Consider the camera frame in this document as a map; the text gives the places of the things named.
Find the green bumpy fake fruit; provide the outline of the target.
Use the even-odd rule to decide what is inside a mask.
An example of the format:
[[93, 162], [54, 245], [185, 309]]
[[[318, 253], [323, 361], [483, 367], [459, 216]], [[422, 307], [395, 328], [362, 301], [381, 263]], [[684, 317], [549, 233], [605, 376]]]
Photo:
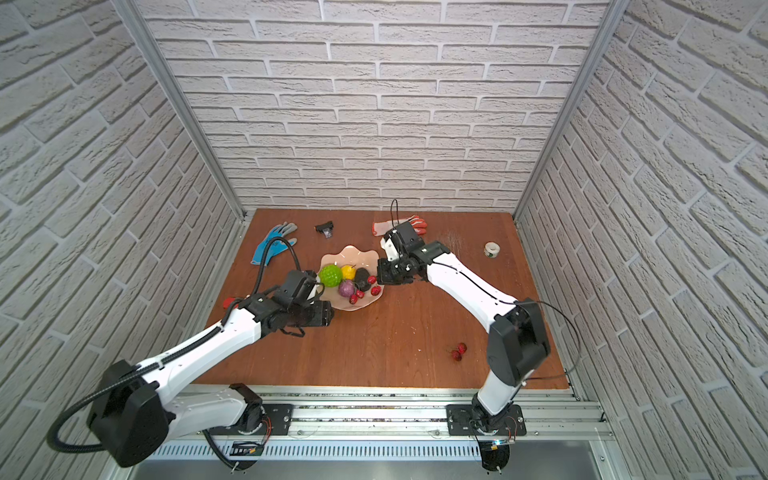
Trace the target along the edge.
[[327, 288], [336, 288], [344, 280], [342, 268], [335, 264], [323, 266], [318, 272], [320, 282]]

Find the purple fake passion fruit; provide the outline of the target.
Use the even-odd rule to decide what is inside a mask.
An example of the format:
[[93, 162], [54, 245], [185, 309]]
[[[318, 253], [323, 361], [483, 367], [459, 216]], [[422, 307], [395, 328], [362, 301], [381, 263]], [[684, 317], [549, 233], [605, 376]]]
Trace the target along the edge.
[[350, 298], [356, 295], [356, 284], [353, 280], [344, 279], [337, 288], [337, 293], [343, 298]]

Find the dark fake avocado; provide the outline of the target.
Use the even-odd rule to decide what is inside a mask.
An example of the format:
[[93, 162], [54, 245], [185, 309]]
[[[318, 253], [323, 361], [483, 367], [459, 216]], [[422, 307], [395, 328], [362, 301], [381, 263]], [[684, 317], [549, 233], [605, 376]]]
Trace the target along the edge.
[[369, 277], [370, 273], [366, 268], [357, 268], [353, 279], [356, 289], [362, 292], [367, 292], [371, 288]]

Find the red fake cherry pair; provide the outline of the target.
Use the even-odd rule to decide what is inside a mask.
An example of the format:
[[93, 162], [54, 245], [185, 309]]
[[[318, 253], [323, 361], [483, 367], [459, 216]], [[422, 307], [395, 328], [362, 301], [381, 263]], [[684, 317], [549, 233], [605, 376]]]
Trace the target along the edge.
[[369, 276], [367, 279], [368, 285], [370, 286], [369, 292], [371, 296], [379, 296], [382, 287], [378, 284], [377, 277], [376, 276]]
[[456, 362], [460, 362], [467, 353], [467, 350], [467, 345], [464, 342], [459, 342], [450, 350], [451, 358]]
[[349, 303], [354, 305], [358, 301], [362, 300], [366, 296], [366, 292], [364, 290], [356, 289], [354, 293], [349, 297]]

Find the yellow fake lemon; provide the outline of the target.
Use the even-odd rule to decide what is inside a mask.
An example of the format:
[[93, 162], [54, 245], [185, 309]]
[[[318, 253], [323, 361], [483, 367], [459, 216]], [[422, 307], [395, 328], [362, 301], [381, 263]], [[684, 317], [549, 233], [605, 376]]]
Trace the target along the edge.
[[344, 265], [341, 267], [342, 278], [353, 281], [356, 277], [357, 268], [353, 265]]

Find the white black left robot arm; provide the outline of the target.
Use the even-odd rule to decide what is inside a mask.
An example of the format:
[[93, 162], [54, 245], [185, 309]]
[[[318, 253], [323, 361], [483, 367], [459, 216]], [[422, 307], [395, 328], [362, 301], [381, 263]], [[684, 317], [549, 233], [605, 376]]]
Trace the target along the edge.
[[87, 424], [121, 467], [134, 466], [168, 440], [231, 427], [250, 434], [270, 426], [261, 397], [243, 383], [182, 399], [181, 392], [237, 351], [274, 332], [303, 336], [329, 325], [333, 309], [322, 300], [311, 270], [293, 270], [283, 283], [234, 300], [224, 317], [166, 352], [134, 366], [120, 361], [102, 378]]

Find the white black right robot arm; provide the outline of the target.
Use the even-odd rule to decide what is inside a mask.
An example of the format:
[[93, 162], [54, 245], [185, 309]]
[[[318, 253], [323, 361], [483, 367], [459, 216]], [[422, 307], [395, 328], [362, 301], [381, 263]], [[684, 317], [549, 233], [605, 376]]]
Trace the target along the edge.
[[551, 353], [539, 305], [496, 289], [442, 243], [425, 242], [408, 222], [390, 228], [380, 245], [386, 254], [377, 264], [380, 284], [408, 284], [420, 277], [449, 294], [487, 332], [490, 371], [473, 397], [472, 408], [482, 430], [494, 429], [508, 415], [523, 383]]

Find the pink wavy fruit bowl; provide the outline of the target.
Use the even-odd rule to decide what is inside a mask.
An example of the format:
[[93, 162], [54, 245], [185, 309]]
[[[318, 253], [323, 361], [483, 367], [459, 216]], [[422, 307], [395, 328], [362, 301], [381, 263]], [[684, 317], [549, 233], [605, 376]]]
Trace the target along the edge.
[[339, 311], [356, 311], [384, 296], [378, 283], [379, 254], [348, 245], [337, 254], [326, 254], [320, 263], [319, 280], [324, 286], [321, 300]]

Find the white red work glove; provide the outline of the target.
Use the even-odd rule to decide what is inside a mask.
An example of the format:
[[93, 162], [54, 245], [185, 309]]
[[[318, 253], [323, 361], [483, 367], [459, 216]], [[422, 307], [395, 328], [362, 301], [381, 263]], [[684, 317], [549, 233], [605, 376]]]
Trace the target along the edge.
[[397, 227], [401, 224], [406, 224], [406, 223], [409, 223], [419, 236], [426, 234], [427, 226], [428, 226], [427, 222], [418, 215], [412, 215], [408, 218], [387, 220], [383, 222], [374, 222], [372, 224], [372, 235], [375, 237], [381, 237], [392, 228]]

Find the blue grey work glove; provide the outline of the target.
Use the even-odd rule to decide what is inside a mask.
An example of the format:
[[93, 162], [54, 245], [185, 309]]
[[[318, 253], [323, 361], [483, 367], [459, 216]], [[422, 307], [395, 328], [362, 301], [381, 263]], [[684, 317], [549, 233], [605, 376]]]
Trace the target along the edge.
[[283, 222], [274, 226], [258, 244], [251, 260], [252, 265], [268, 265], [277, 255], [283, 253], [288, 247], [281, 241], [274, 241], [275, 238], [285, 238], [291, 245], [297, 242], [296, 238], [288, 238], [288, 235], [298, 229], [295, 223]]

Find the white tape roll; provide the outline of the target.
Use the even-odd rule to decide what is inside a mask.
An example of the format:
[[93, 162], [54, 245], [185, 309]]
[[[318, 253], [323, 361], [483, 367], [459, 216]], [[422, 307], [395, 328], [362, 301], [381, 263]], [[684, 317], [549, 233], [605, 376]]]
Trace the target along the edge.
[[496, 258], [500, 250], [501, 248], [496, 242], [487, 242], [484, 245], [484, 255], [488, 258]]

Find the small black clip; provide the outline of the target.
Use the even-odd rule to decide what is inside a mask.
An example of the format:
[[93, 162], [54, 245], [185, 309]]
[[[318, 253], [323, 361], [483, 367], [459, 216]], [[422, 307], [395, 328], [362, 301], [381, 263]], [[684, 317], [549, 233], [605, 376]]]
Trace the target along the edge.
[[333, 236], [334, 224], [332, 221], [327, 221], [315, 226], [315, 230], [321, 233], [326, 239], [330, 239]]

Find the red handled tool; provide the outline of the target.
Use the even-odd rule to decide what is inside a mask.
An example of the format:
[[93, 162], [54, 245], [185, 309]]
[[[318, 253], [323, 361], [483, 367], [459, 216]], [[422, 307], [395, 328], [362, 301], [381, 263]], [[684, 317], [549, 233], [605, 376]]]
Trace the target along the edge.
[[222, 307], [224, 309], [228, 309], [232, 304], [236, 303], [237, 301], [238, 299], [236, 297], [229, 297], [224, 300], [224, 302], [222, 303]]

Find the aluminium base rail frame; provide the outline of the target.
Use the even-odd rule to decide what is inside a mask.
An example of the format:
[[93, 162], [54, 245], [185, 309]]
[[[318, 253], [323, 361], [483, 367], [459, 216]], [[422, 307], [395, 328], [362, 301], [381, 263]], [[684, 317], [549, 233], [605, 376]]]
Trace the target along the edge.
[[571, 390], [523, 389], [518, 416], [496, 436], [505, 467], [482, 467], [480, 434], [457, 435], [448, 414], [469, 389], [261, 386], [281, 414], [270, 438], [217, 438], [245, 479], [626, 479], [606, 413]]

